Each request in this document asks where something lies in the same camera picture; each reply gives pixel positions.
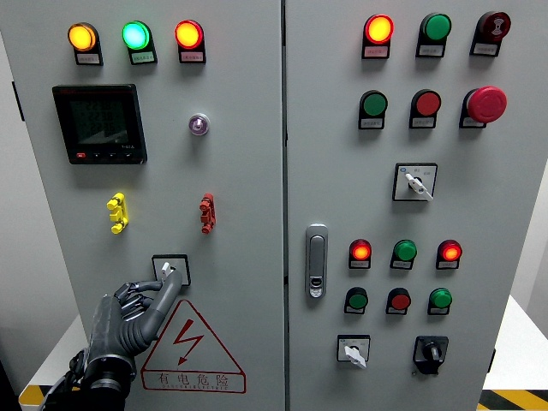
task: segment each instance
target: digital meter display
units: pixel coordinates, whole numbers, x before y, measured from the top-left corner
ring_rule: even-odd
[[[119,101],[71,101],[80,144],[127,144],[128,131]]]
[[[143,164],[145,139],[133,84],[53,87],[71,164]]]

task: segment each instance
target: switch plate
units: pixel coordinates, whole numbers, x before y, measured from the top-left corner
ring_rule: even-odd
[[[368,335],[347,335],[340,334],[337,336],[337,361],[350,362],[344,353],[344,347],[356,347],[360,351],[360,355],[369,361],[369,345],[371,336]]]
[[[434,196],[436,174],[438,165],[435,163],[397,163],[394,173],[394,189],[392,199],[394,201],[427,201],[426,197],[417,194],[410,186],[406,178],[409,173],[414,178],[420,179],[430,195]]]

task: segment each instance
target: high voltage warning sign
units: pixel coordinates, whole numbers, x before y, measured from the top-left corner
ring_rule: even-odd
[[[146,390],[246,392],[246,373],[188,300],[180,300],[140,370]]]

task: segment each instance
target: white wall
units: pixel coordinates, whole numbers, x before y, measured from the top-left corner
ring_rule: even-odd
[[[0,36],[0,360],[19,393],[78,311],[11,81]]]

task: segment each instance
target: white switch knob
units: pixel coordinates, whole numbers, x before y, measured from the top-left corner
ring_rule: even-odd
[[[414,178],[409,173],[405,175],[405,178],[409,181],[409,186],[415,191],[417,194],[422,195],[424,198],[426,198],[427,201],[432,201],[434,198],[430,193],[428,193],[428,190],[426,190],[426,187],[418,178]]]
[[[355,366],[363,368],[364,370],[367,368],[366,359],[360,355],[360,351],[357,348],[348,346],[344,347],[344,353],[346,354],[350,362]]]

